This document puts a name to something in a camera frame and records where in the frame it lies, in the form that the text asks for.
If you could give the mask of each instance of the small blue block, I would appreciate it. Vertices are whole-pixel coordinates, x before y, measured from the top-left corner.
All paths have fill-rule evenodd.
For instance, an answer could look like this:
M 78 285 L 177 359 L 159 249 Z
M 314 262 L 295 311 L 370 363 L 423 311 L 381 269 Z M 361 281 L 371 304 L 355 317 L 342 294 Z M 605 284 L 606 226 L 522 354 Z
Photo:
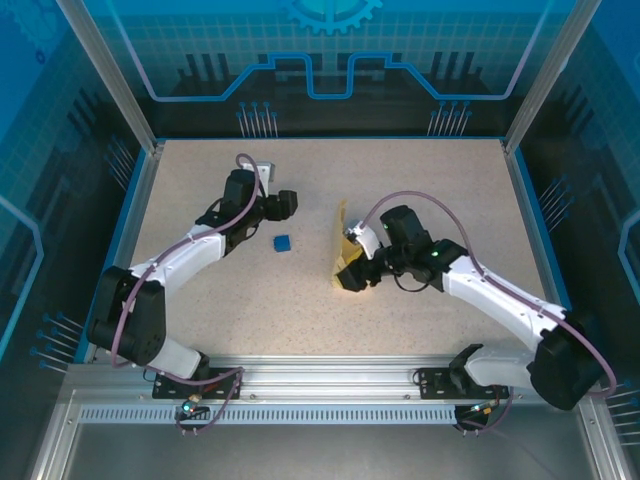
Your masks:
M 273 248 L 276 252 L 288 252 L 291 250 L 291 239 L 289 235 L 278 235 L 273 239 Z

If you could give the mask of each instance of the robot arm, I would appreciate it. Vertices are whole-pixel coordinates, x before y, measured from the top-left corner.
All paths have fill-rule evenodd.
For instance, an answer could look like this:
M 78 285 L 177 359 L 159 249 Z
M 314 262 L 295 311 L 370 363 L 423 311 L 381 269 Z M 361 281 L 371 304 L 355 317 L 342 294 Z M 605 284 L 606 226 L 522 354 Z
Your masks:
M 433 241 L 406 205 L 385 212 L 380 219 L 391 242 L 388 247 L 361 223 L 347 230 L 347 238 L 360 244 L 363 254 L 338 274 L 345 289 L 357 292 L 377 285 L 383 276 L 410 273 L 425 286 L 460 298 L 494 318 L 527 347 L 509 352 L 482 345 L 465 349 L 450 365 L 451 381 L 460 391 L 472 383 L 534 388 L 551 405 L 570 410 L 599 379 L 598 362 L 541 312 L 553 314 L 583 334 L 592 330 L 592 318 L 536 298 L 482 265 L 479 272 L 465 248 L 447 239 Z
M 262 220 L 281 221 L 297 209 L 297 194 L 280 191 L 268 195 L 273 165 L 258 164 L 262 196 L 248 213 L 233 227 L 206 234 L 236 217 L 249 203 L 255 185 L 250 166 L 231 172 L 227 178 L 219 210 L 209 207 L 196 225 L 187 233 L 184 245 L 174 249 L 158 264 L 154 257 L 147 262 L 124 270 L 111 267 L 98 284 L 96 301 L 87 330 L 90 342 L 107 350 L 113 343 L 116 327 L 125 300 L 134 285 L 149 269 L 155 270 L 146 278 L 135 304 L 129 312 L 117 353 L 136 365 L 153 367 L 187 380 L 208 378 L 208 358 L 189 347 L 180 345 L 166 333 L 166 302 L 191 277 L 208 265 L 229 255 L 240 243 L 251 238 Z

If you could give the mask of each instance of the metal post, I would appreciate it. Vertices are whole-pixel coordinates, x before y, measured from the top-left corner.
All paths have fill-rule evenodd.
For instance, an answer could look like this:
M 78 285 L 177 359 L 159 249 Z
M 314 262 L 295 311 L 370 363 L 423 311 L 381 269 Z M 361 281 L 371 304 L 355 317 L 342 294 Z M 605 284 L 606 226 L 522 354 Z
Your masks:
M 84 3 L 78 0 L 57 0 L 57 3 L 140 146 L 152 154 L 156 137 Z
M 508 154 L 514 152 L 520 145 L 555 81 L 562 73 L 569 56 L 589 26 L 600 2 L 601 0 L 576 2 L 507 132 L 505 143 Z

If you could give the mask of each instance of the work surface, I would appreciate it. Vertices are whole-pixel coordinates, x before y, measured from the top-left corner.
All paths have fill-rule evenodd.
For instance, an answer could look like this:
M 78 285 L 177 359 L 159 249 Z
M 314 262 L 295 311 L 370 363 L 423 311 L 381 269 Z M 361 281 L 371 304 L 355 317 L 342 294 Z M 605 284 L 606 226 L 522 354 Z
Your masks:
M 432 288 L 405 293 L 387 278 L 358 294 L 331 286 L 332 230 L 340 200 L 362 219 L 384 195 L 428 192 L 465 225 L 479 260 L 542 295 L 523 220 L 498 140 L 190 140 L 168 141 L 134 255 L 140 263 L 179 240 L 222 196 L 237 153 L 276 164 L 271 192 L 298 192 L 285 222 L 263 222 L 256 236 L 201 271 L 168 302 L 168 333 L 209 354 L 438 354 L 470 343 L 518 345 L 475 308 Z M 461 242 L 451 220 L 419 198 L 406 203 L 434 239 Z M 276 253 L 288 234 L 292 250 Z M 401 280 L 415 287 L 412 279 Z

